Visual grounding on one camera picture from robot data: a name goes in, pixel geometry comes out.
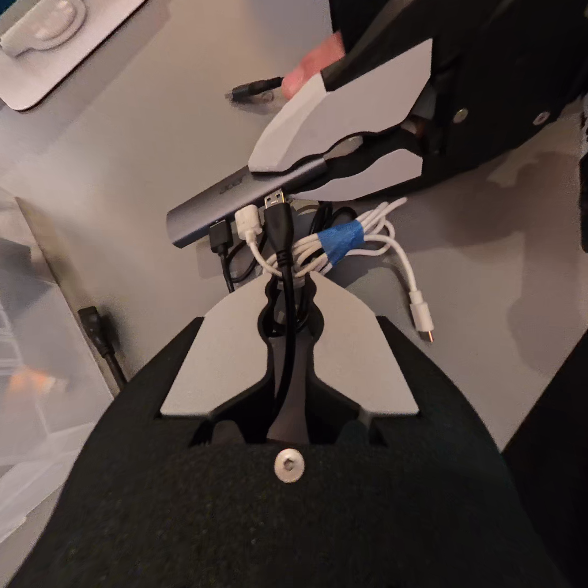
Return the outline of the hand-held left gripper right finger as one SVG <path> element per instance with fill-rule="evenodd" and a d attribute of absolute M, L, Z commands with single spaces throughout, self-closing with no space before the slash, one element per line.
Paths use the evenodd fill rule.
<path fill-rule="evenodd" d="M 320 383 L 354 402 L 366 417 L 417 415 L 419 408 L 374 312 L 317 272 L 313 304 L 320 334 L 313 370 Z"/>

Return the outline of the grey usb hub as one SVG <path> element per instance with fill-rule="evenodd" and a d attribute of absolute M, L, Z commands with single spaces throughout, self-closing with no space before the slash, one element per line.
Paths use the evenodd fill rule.
<path fill-rule="evenodd" d="M 189 246 L 206 237 L 210 226 L 232 221 L 237 210 L 250 204 L 260 207 L 267 195 L 278 190 L 294 194 L 326 172 L 323 157 L 309 159 L 286 172 L 251 172 L 245 166 L 170 210 L 166 215 L 168 237 L 177 248 Z"/>

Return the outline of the white folding stand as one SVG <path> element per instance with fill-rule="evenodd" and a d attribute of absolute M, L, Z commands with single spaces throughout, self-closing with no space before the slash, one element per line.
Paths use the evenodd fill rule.
<path fill-rule="evenodd" d="M 1 1 L 1 105 L 44 99 L 144 1 Z"/>

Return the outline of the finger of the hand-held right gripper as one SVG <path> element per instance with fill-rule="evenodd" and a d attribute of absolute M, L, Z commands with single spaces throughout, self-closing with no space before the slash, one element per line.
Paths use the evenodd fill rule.
<path fill-rule="evenodd" d="M 432 45 L 431 38 L 424 40 L 333 91 L 315 74 L 268 123 L 249 170 L 285 172 L 349 136 L 378 134 L 403 122 L 429 80 Z"/>
<path fill-rule="evenodd" d="M 321 187 L 294 194 L 295 200 L 347 202 L 420 177 L 423 159 L 407 149 L 395 150 L 353 176 L 327 181 Z"/>

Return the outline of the blue tape band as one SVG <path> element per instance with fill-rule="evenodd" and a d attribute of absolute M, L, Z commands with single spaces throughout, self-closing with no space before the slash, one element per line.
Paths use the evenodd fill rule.
<path fill-rule="evenodd" d="M 354 219 L 320 231 L 317 237 L 323 252 L 327 255 L 328 264 L 335 266 L 352 249 L 364 244 L 364 228 Z"/>

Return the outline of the clear plastic bin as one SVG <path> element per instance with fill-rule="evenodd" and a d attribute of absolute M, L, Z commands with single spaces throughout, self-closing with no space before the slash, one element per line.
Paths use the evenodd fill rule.
<path fill-rule="evenodd" d="M 113 396 L 16 199 L 1 191 L 1 542 L 66 481 Z"/>

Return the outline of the grey desk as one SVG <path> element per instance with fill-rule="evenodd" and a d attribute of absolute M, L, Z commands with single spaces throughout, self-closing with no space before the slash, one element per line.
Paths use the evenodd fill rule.
<path fill-rule="evenodd" d="M 246 164 L 272 105 L 224 97 L 283 76 L 331 32 L 327 1 L 148 1 L 36 108 L 1 106 L 1 189 L 19 200 L 76 311 L 112 316 L 128 378 L 227 294 L 207 242 L 168 210 Z M 502 449 L 587 330 L 579 116 L 392 215 L 435 323 L 411 324 L 395 256 L 329 277 L 433 359 Z"/>

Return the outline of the person's right hand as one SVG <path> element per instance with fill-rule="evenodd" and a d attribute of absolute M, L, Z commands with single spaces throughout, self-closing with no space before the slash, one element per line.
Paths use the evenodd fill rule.
<path fill-rule="evenodd" d="M 342 59 L 346 54 L 340 31 L 331 34 L 306 54 L 297 66 L 284 76 L 281 90 L 286 100 L 292 99 L 316 74 Z"/>

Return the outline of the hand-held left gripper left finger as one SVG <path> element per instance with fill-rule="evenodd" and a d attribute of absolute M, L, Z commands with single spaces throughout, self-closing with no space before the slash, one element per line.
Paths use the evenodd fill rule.
<path fill-rule="evenodd" d="M 259 326 L 269 283 L 261 275 L 207 312 L 160 408 L 163 416 L 211 417 L 264 377 L 273 382 L 272 351 Z"/>

